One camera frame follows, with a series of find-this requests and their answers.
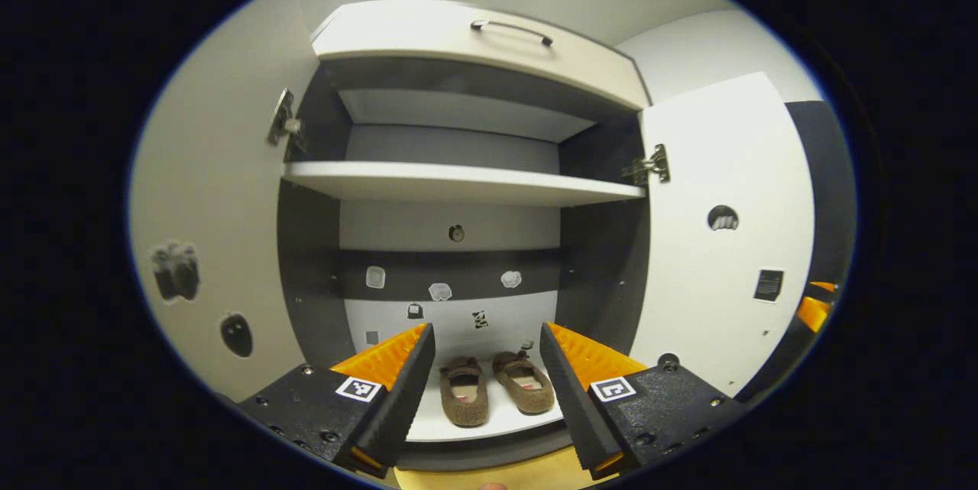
metal bracket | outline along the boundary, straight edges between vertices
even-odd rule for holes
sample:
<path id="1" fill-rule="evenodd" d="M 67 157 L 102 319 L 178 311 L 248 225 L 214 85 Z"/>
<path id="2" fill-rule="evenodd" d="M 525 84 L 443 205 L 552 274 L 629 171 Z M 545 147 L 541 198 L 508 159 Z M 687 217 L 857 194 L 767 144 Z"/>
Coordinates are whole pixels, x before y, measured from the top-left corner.
<path id="1" fill-rule="evenodd" d="M 290 144 L 305 152 L 305 125 L 293 117 L 293 100 L 293 93 L 289 89 L 282 89 L 282 96 L 279 96 L 279 101 L 275 104 L 272 126 L 265 141 L 271 146 L 278 146 L 279 139 L 287 136 L 294 138 Z"/>
<path id="2" fill-rule="evenodd" d="M 635 184 L 645 184 L 649 181 L 649 173 L 658 174 L 660 183 L 668 183 L 670 180 L 669 157 L 664 144 L 656 144 L 656 151 L 649 159 L 633 161 L 632 165 L 622 170 L 621 176 L 632 177 Z"/>

open cabinet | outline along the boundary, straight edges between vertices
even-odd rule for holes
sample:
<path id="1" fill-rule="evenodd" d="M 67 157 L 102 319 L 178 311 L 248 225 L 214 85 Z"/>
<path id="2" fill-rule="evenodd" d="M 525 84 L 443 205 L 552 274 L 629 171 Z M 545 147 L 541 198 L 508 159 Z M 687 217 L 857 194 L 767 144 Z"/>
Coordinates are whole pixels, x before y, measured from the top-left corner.
<path id="1" fill-rule="evenodd" d="M 502 351 L 542 368 L 542 322 L 646 365 L 677 355 L 727 396 L 771 355 L 804 287 L 813 202 L 764 74 L 651 106 L 610 47 L 433 0 L 342 6 L 313 46 L 280 184 L 283 294 L 316 365 L 432 323 L 402 468 L 569 444 L 559 406 L 524 416 L 492 384 Z M 456 355 L 490 379 L 481 427 L 442 412 L 437 368 Z"/>

shoe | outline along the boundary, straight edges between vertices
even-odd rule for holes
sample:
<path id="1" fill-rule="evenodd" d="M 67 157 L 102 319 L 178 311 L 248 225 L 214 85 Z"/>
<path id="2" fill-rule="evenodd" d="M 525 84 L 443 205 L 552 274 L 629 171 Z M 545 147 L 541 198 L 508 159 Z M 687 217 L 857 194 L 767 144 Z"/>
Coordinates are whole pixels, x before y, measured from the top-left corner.
<path id="1" fill-rule="evenodd" d="M 504 352 L 492 361 L 496 381 L 506 388 L 524 414 L 542 414 L 553 407 L 553 385 L 527 360 L 526 351 Z"/>
<path id="2" fill-rule="evenodd" d="M 489 418 L 489 395 L 475 358 L 458 357 L 441 368 L 441 407 L 459 427 L 476 427 Z"/>

shoe insole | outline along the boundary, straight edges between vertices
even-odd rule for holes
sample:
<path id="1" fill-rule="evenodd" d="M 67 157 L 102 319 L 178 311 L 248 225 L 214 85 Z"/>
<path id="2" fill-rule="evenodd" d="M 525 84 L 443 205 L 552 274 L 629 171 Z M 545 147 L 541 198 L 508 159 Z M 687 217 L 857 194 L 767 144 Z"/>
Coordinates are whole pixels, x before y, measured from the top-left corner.
<path id="1" fill-rule="evenodd" d="M 458 402 L 474 402 L 479 395 L 479 378 L 475 375 L 458 375 L 449 382 L 452 394 Z"/>
<path id="2" fill-rule="evenodd" d="M 510 379 L 513 379 L 517 385 L 526 390 L 532 391 L 544 388 L 544 385 L 533 376 L 533 371 L 530 368 L 513 368 L 506 372 L 506 375 L 509 375 Z"/>

wooden floor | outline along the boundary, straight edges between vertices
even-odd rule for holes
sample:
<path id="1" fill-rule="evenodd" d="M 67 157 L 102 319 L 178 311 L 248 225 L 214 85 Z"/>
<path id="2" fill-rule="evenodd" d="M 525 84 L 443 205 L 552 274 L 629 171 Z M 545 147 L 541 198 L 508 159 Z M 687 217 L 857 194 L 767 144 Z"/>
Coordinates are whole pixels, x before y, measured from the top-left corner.
<path id="1" fill-rule="evenodd" d="M 581 469 L 573 446 L 525 462 L 492 469 L 469 472 L 392 470 L 398 485 L 404 490 L 478 490 L 479 486 L 487 482 L 502 483 L 507 490 L 577 490 L 597 484 L 597 481 L 591 480 L 591 473 Z"/>

